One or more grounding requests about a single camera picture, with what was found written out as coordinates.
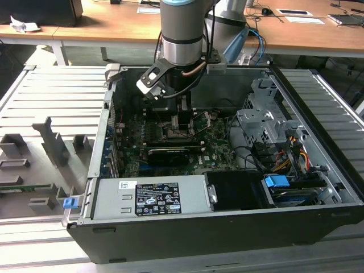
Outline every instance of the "gray floor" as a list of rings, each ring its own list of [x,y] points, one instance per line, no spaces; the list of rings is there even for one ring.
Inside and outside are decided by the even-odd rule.
[[[2,96],[20,73],[21,67],[11,52],[21,61],[26,60],[35,52],[34,45],[10,45],[10,50],[2,51],[0,56],[0,96]],[[45,51],[51,52],[51,48],[45,47]],[[121,63],[123,65],[150,65],[153,62],[154,50],[107,48],[109,60],[103,61],[100,48],[92,47],[66,47],[68,60],[72,65],[106,65],[107,63]],[[298,56],[267,55],[273,59],[274,64],[281,68],[295,68]],[[305,65],[317,68],[317,60],[308,58]],[[326,67],[320,70],[320,74],[331,86],[343,95],[350,84],[364,69],[364,59],[330,58]],[[364,73],[361,74],[355,84],[350,88],[345,99],[351,98],[364,86]]]

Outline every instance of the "motherboard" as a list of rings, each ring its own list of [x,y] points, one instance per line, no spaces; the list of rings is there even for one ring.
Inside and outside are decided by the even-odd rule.
[[[190,124],[177,129],[172,121],[134,114],[118,132],[120,177],[201,175],[237,170],[226,137],[226,118],[194,113]]]

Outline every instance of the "wooden table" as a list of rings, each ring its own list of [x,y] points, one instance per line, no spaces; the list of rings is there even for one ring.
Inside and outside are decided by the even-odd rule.
[[[327,17],[328,14],[343,14],[330,7],[329,0],[260,0],[261,5],[269,6],[276,15],[276,9],[308,10],[314,17]],[[138,14],[137,3],[125,2],[110,5],[109,1],[93,2],[82,0],[83,17],[77,27],[42,27],[42,31],[20,34],[9,26],[0,26],[0,39],[4,43],[48,44],[53,47],[59,64],[68,64],[64,46],[101,47],[103,59],[107,59],[106,47],[152,49],[160,31],[160,15]],[[364,5],[341,2],[341,6],[351,12],[351,8],[364,10]],[[245,13],[261,15],[259,5],[246,9]],[[321,19],[325,24],[290,23],[281,17],[260,18],[258,29],[267,41],[266,53],[312,56],[364,57],[364,30],[360,27],[337,27],[329,18]],[[255,23],[248,19],[251,27]],[[255,37],[249,37],[244,53],[251,55],[258,46]]]
[[[329,0],[260,0],[275,15],[282,15],[276,9],[307,10],[325,24],[290,23],[285,17],[261,17],[258,22],[259,33],[267,40],[267,53],[311,56],[364,57],[364,29],[361,27],[337,26],[328,14],[344,14],[338,8],[331,7]],[[350,9],[364,10],[364,5],[341,1],[341,7],[349,13]],[[245,14],[261,14],[262,7],[246,9]],[[255,28],[252,19],[247,20]],[[257,39],[249,37],[245,47],[256,48]]]

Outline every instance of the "power supply label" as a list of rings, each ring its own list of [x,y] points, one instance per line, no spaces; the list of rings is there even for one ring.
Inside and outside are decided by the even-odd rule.
[[[178,183],[136,185],[135,197],[137,216],[182,212]]]

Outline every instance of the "computer case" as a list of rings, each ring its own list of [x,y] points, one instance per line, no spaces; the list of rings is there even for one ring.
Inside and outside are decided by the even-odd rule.
[[[9,24],[13,16],[40,26],[74,27],[82,12],[81,0],[0,0],[0,24]]]

